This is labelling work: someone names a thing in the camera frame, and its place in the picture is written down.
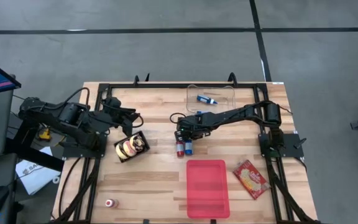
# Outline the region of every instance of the wooden tabletop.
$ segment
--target wooden tabletop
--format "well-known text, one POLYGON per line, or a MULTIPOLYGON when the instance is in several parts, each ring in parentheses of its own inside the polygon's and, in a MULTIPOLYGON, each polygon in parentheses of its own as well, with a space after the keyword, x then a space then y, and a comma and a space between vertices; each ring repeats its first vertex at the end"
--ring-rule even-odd
MULTIPOLYGON (((89 104, 92 107, 99 84, 84 84, 91 90, 89 104)), ((267 83, 267 88, 270 100, 290 109, 284 84, 267 83)), ((236 88, 235 91, 237 107, 254 103, 251 89, 236 88)), ((232 173, 239 162, 248 159, 268 179, 257 139, 260 131, 255 123, 241 121, 221 126, 209 137, 193 142, 194 155, 179 159, 173 135, 176 125, 169 121, 169 116, 175 112, 189 114, 186 110, 186 88, 116 88, 112 94, 121 100, 122 107, 136 108, 141 113, 144 125, 135 128, 134 132, 144 132, 150 150, 120 163, 113 144, 125 135, 121 128, 111 129, 106 155, 101 160, 92 223, 142 223, 145 218, 151 223, 209 223, 210 220, 193 220, 187 217, 186 162, 190 159, 223 159, 226 163, 231 215, 227 219, 217 220, 218 223, 275 223, 270 191, 253 200, 232 173), (118 208, 104 206, 109 198, 119 201, 118 208)), ((85 96, 86 93, 83 92, 80 103, 85 103, 85 96)), ((285 110, 281 110, 281 114, 281 129, 287 133, 293 132, 295 127, 291 114, 285 110)), ((77 194, 83 160, 76 165, 68 180, 62 210, 77 194)), ((69 159, 65 162, 53 208, 55 217, 58 216, 63 181, 74 161, 75 159, 69 159)), ((306 214, 317 219, 305 168, 292 158, 283 158, 283 163, 290 193, 306 214)), ((278 195, 282 217, 286 218, 281 193, 278 195)), ((85 195, 81 218, 85 217, 87 203, 88 195, 85 195)))

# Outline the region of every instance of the concrete floor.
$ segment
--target concrete floor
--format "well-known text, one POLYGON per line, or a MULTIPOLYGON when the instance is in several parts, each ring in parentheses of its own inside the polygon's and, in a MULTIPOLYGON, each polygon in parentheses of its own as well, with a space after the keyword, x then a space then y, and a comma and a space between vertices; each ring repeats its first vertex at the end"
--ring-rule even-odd
MULTIPOLYGON (((358 27, 358 1, 257 0, 262 27, 358 27)), ((253 27, 246 0, 0 0, 0 29, 253 27)), ((358 32, 263 34, 272 80, 285 82, 317 214, 358 223, 358 32)), ((0 35, 16 94, 59 102, 86 81, 263 81, 254 33, 0 35)), ((14 99, 12 110, 21 101, 14 99)), ((57 186, 26 200, 18 223, 45 222, 57 186)))

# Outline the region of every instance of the red can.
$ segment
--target red can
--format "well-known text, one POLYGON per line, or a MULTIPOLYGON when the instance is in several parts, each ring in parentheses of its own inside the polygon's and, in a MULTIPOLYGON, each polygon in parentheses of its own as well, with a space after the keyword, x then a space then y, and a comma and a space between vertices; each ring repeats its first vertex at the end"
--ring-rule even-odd
POLYGON ((185 156, 185 143, 181 141, 177 141, 177 156, 183 157, 185 156))

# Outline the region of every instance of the blue can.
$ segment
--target blue can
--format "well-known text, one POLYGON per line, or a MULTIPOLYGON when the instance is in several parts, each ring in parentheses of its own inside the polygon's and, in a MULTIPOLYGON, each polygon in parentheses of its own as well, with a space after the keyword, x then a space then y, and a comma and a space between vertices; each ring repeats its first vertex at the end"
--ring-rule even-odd
POLYGON ((192 140, 185 141, 185 154, 188 156, 193 155, 193 141, 192 140))

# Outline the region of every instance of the red tray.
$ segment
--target red tray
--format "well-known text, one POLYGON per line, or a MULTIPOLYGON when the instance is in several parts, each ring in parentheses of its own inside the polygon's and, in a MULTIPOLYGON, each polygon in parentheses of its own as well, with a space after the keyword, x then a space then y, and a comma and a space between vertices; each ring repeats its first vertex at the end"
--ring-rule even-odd
POLYGON ((189 218, 228 218, 226 164, 223 160, 187 162, 187 215, 189 218))

